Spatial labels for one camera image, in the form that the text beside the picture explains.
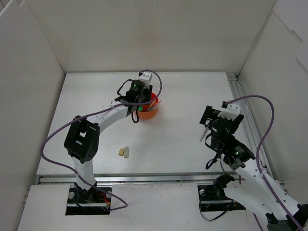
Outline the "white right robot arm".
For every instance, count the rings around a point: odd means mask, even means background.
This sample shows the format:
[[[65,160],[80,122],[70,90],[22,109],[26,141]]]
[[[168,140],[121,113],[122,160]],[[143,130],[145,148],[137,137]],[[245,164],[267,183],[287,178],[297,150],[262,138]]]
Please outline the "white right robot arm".
[[[224,173],[213,182],[213,193],[218,198],[228,197],[240,203],[267,225],[269,231],[298,231],[308,223],[308,206],[289,196],[270,175],[258,166],[257,157],[234,133],[243,120],[236,104],[216,110],[207,106],[200,124],[202,135],[210,139],[206,146],[216,153],[213,161],[223,161],[250,186],[243,187],[230,174]]]

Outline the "yellow clear gel pen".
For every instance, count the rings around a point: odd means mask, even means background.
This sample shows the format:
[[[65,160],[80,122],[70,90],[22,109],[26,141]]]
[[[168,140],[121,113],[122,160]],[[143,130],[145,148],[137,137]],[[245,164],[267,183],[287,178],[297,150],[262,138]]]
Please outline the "yellow clear gel pen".
[[[155,104],[156,104],[156,101],[153,101],[148,107],[147,111],[150,111]]]

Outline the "small tan eraser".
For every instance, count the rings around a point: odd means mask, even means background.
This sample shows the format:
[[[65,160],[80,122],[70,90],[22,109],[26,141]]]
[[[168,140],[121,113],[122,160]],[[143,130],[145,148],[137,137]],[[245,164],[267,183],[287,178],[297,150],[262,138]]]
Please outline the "small tan eraser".
[[[124,155],[124,152],[125,152],[125,149],[122,149],[122,148],[121,148],[121,149],[119,150],[119,153],[118,153],[119,156],[123,156],[123,155]]]

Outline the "blue clear gel pen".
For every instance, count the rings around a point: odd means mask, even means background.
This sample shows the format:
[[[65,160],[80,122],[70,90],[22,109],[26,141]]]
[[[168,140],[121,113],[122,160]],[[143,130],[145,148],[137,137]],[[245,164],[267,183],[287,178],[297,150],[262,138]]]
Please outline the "blue clear gel pen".
[[[149,111],[152,111],[152,110],[154,110],[155,108],[157,108],[157,107],[159,106],[159,104],[160,104],[160,101],[157,102],[157,103],[155,103],[155,104],[149,109]]]

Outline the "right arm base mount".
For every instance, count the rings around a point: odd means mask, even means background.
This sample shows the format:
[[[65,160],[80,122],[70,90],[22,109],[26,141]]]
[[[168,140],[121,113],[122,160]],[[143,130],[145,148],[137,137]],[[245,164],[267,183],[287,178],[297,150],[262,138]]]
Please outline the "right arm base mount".
[[[206,221],[212,222],[229,211],[245,210],[244,206],[236,200],[226,196],[224,189],[227,184],[234,182],[235,179],[231,175],[225,173],[216,178],[212,184],[201,184],[197,186],[199,195],[199,211],[201,217]],[[205,212],[221,212],[214,218],[206,218]]]

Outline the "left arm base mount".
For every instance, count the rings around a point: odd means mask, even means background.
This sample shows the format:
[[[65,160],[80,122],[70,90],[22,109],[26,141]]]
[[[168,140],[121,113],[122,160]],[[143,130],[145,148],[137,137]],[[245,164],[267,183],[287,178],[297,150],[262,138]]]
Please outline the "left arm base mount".
[[[105,193],[91,188],[81,191],[76,186],[71,186],[66,203],[66,216],[96,216],[109,215],[111,197]]]

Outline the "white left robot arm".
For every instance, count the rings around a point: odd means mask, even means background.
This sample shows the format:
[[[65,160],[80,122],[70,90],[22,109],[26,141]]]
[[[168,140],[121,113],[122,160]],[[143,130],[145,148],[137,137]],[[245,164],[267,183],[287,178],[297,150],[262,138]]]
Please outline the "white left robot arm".
[[[64,147],[72,157],[75,170],[86,181],[83,182],[79,177],[76,177],[75,181],[78,195],[85,202],[90,202],[96,197],[96,189],[92,187],[97,185],[92,160],[98,151],[100,134],[116,121],[133,116],[139,109],[137,103],[151,100],[152,89],[149,80],[132,80],[125,95],[117,93],[118,97],[111,104],[111,110],[94,119],[79,119],[70,126]]]

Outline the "orange round compartment container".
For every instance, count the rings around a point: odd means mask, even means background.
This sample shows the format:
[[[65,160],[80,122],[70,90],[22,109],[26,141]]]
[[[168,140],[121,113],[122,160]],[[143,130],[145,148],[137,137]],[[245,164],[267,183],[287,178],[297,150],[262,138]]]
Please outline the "orange round compartment container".
[[[158,113],[158,102],[159,100],[156,98],[153,103],[143,105],[142,110],[138,111],[139,119],[149,120],[154,118]]]

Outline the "black handled scissors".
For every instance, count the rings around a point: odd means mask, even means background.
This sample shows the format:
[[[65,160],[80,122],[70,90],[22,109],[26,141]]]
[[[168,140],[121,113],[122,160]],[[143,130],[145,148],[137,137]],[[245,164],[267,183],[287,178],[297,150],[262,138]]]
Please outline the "black handled scissors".
[[[199,142],[201,142],[201,141],[205,138],[205,136],[206,136],[206,134],[207,134],[207,132],[208,132],[208,130],[209,130],[210,122],[211,122],[210,119],[208,119],[208,120],[205,122],[205,130],[204,130],[204,132],[202,133]]]

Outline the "long beige eraser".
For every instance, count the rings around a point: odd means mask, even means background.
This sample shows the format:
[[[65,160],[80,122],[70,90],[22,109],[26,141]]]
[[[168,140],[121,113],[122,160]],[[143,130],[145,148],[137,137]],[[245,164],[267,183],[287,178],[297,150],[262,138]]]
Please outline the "long beige eraser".
[[[129,158],[129,148],[125,147],[124,148],[124,154],[123,154],[124,158]]]

